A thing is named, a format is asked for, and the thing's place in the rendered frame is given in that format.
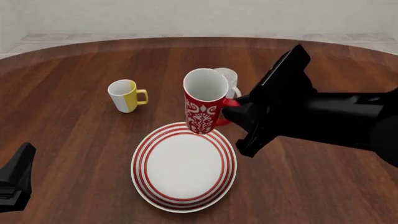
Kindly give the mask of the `white and yellow mug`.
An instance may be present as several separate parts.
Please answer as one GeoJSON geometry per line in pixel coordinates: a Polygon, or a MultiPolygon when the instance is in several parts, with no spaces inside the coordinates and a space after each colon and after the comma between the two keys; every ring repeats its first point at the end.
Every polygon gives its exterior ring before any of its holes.
{"type": "Polygon", "coordinates": [[[138,90],[137,85],[132,80],[118,80],[108,87],[108,94],[113,103],[122,113],[131,113],[137,106],[148,104],[149,97],[146,90],[138,90]],[[137,95],[142,93],[144,101],[139,101],[137,95]]]}

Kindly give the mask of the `red patterned mug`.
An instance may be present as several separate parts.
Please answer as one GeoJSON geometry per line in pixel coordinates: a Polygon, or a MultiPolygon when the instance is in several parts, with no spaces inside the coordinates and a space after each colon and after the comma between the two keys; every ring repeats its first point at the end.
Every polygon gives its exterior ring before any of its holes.
{"type": "Polygon", "coordinates": [[[196,134],[208,134],[215,126],[227,124],[219,119],[221,109],[240,106],[226,97],[229,85],[224,75],[211,68],[198,68],[183,79],[185,117],[188,129],[196,134]]]}

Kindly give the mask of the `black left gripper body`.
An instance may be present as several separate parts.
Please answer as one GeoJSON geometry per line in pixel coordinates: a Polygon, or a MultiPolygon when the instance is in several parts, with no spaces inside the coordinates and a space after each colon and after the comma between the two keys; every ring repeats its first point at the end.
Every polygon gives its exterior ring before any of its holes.
{"type": "Polygon", "coordinates": [[[31,193],[31,186],[23,188],[8,183],[0,183],[0,213],[23,211],[31,193]]]}

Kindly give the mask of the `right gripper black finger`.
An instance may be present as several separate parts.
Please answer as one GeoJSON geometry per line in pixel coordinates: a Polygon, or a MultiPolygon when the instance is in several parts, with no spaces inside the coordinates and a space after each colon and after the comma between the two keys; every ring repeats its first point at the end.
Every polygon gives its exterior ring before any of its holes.
{"type": "Polygon", "coordinates": [[[240,96],[240,97],[234,98],[234,100],[236,102],[238,102],[239,106],[251,106],[252,105],[252,101],[251,101],[249,95],[240,96]]]}
{"type": "Polygon", "coordinates": [[[245,132],[251,132],[258,123],[258,109],[254,105],[227,106],[221,110],[224,118],[236,124],[245,132]]]}

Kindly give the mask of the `white speckled mug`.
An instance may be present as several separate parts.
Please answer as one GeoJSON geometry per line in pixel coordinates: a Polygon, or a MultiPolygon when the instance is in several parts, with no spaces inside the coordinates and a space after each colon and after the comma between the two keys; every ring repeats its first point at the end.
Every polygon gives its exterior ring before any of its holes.
{"type": "Polygon", "coordinates": [[[227,92],[226,98],[239,98],[242,96],[238,88],[238,74],[230,68],[215,68],[217,72],[220,72],[228,81],[229,90],[227,92]]]}

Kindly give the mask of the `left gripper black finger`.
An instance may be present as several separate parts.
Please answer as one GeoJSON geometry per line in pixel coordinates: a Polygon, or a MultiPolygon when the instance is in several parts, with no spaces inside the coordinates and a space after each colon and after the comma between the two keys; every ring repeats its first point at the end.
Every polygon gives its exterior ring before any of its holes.
{"type": "Polygon", "coordinates": [[[0,186],[31,190],[31,173],[36,148],[23,143],[12,158],[0,169],[0,186]]]}

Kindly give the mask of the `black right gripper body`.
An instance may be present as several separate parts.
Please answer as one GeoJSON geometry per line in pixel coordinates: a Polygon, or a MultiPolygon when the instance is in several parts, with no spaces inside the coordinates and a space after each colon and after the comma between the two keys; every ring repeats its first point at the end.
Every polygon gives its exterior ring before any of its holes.
{"type": "Polygon", "coordinates": [[[310,56],[301,44],[284,53],[249,93],[258,109],[258,123],[236,142],[240,154],[254,157],[291,126],[293,111],[317,91],[304,70],[310,56]]]}

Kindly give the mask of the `white plate with red rings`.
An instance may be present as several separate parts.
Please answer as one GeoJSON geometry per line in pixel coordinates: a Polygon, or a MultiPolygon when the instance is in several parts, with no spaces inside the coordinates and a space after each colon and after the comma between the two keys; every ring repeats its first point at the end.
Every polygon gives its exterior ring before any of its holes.
{"type": "Polygon", "coordinates": [[[131,179],[154,207],[189,213],[220,201],[232,187],[237,169],[233,146],[220,132],[195,134],[179,122],[157,128],[139,143],[131,179]]]}

